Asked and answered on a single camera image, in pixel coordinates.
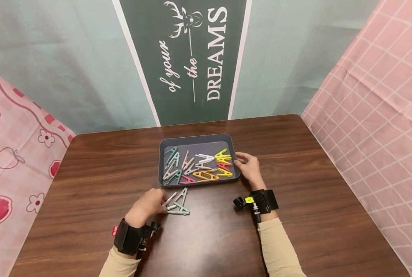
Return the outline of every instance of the yellow label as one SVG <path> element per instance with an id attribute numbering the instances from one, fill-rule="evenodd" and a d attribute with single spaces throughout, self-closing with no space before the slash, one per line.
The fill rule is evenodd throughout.
<path id="1" fill-rule="evenodd" d="M 246 203 L 249 203 L 249 204 L 254 202 L 254 199 L 250 196 L 246 197 L 244 200 L 246 201 Z"/>

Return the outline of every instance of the person's right hand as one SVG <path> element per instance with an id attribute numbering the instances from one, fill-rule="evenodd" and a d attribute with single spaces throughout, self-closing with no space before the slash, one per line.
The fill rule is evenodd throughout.
<path id="1" fill-rule="evenodd" d="M 267 189 L 261 177 L 260 165 L 258 159 L 253 155 L 235 152 L 237 160 L 235 165 L 240 169 L 241 173 L 248 179 L 252 186 L 252 190 Z"/>

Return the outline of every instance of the gray tray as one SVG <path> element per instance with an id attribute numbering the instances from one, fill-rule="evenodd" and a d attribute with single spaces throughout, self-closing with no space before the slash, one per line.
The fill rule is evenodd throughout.
<path id="1" fill-rule="evenodd" d="M 169 155 L 164 156 L 164 153 L 169 149 L 173 148 L 174 146 L 178 147 L 178 152 L 180 152 L 180 163 L 177 169 L 180 169 L 184 157 L 186 155 L 186 151 L 189 151 L 188 161 L 194 157 L 194 163 L 198 163 L 198 161 L 202 160 L 203 158 L 196 157 L 195 154 L 204 154 L 204 155 L 211 155 L 214 156 L 218 152 L 222 151 L 223 149 L 227 148 L 227 151 L 224 153 L 230 154 L 232 160 L 228 160 L 229 163 L 232 164 L 232 167 L 227 167 L 230 172 L 232 172 L 232 177 L 220 177 L 220 180 L 216 181 L 208 181 L 208 182 L 200 182 L 200 183 L 191 183 L 191 184 L 177 184 L 177 180 L 174 178 L 171 183 L 165 185 L 165 181 L 163 181 L 163 175 L 165 173 L 164 167 L 169 159 Z M 240 177 L 240 170 L 236 167 L 233 161 L 236 160 L 235 150 L 233 147 L 232 139 L 228 134 L 215 134 L 215 135 L 206 135 L 206 136 L 196 136 L 196 137 L 176 137 L 162 140 L 160 143 L 160 157 L 159 157 L 159 166 L 158 166 L 158 181 L 160 185 L 164 187 L 183 187 L 183 186 L 194 186 L 194 185 L 206 185 L 206 184 L 217 184 L 228 182 L 237 179 Z M 206 165 L 207 167 L 212 167 L 213 169 L 217 168 L 217 161 L 213 160 L 211 163 Z M 194 175 L 190 174 L 188 176 L 194 180 L 200 181 L 200 179 L 196 178 Z"/>

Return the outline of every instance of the forearm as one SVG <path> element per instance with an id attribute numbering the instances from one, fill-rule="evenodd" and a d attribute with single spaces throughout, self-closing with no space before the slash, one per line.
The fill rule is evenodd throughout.
<path id="1" fill-rule="evenodd" d="M 112 247 L 99 277 L 133 277 L 139 262 L 140 260 L 135 259 L 135 255 L 120 253 Z"/>
<path id="2" fill-rule="evenodd" d="M 297 254 L 275 211 L 261 215 L 258 231 L 270 277 L 305 277 Z"/>

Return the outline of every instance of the green banner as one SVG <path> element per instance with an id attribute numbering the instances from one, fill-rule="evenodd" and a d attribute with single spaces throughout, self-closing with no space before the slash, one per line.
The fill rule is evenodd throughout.
<path id="1" fill-rule="evenodd" d="M 116 1 L 157 125 L 227 120 L 246 0 Z"/>

